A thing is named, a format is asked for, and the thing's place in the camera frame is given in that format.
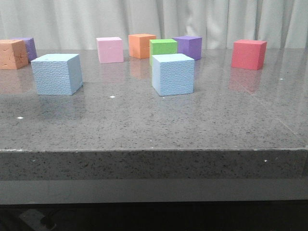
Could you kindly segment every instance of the white curtain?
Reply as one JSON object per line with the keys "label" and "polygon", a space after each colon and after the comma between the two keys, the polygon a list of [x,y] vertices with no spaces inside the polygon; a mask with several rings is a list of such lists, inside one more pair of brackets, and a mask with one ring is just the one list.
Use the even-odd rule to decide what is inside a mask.
{"label": "white curtain", "polygon": [[308,0],[0,0],[0,39],[34,37],[37,49],[96,49],[98,37],[203,37],[203,48],[238,39],[305,48]]}

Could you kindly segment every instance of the foam cube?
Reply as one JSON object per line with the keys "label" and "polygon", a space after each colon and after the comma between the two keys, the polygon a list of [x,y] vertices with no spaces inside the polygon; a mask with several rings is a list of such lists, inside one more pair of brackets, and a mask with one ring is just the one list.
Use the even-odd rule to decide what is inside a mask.
{"label": "foam cube", "polygon": [[129,55],[137,59],[150,57],[150,40],[156,39],[156,35],[136,34],[128,36]]}
{"label": "foam cube", "polygon": [[20,39],[0,40],[0,69],[19,69],[28,64],[24,41]]}
{"label": "foam cube", "polygon": [[177,52],[178,42],[174,39],[152,39],[150,40],[150,65],[152,65],[152,55],[176,54]]}
{"label": "foam cube", "polygon": [[264,63],[266,41],[242,39],[233,43],[231,67],[259,70]]}
{"label": "foam cube", "polygon": [[122,39],[119,37],[96,38],[96,42],[101,64],[124,62]]}
{"label": "foam cube", "polygon": [[202,38],[197,36],[180,36],[173,38],[178,42],[178,53],[187,55],[194,60],[201,59]]}
{"label": "foam cube", "polygon": [[161,54],[152,58],[152,86],[160,96],[193,92],[194,59],[185,54]]}
{"label": "foam cube", "polygon": [[31,65],[39,95],[72,95],[83,85],[79,54],[45,54]]}
{"label": "foam cube", "polygon": [[38,57],[33,38],[12,38],[12,39],[20,39],[25,42],[29,62]]}

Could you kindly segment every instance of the table top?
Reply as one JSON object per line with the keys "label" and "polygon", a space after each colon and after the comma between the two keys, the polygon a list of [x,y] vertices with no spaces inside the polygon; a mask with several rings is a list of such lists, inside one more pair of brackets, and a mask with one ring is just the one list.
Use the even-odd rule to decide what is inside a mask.
{"label": "table top", "polygon": [[231,68],[232,50],[204,50],[194,93],[160,97],[148,59],[38,50],[79,53],[84,86],[37,95],[31,65],[0,70],[0,151],[307,149],[307,52],[268,49],[254,71]]}

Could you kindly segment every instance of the gray granite countertop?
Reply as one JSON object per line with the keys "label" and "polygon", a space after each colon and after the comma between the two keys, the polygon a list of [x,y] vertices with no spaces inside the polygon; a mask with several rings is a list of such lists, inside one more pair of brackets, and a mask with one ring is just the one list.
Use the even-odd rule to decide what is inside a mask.
{"label": "gray granite countertop", "polygon": [[165,97],[149,60],[127,51],[115,64],[95,50],[47,53],[79,53],[84,86],[37,95],[31,65],[0,70],[0,180],[307,175],[308,50],[268,49],[258,71],[231,68],[232,50],[204,50],[194,93]]}

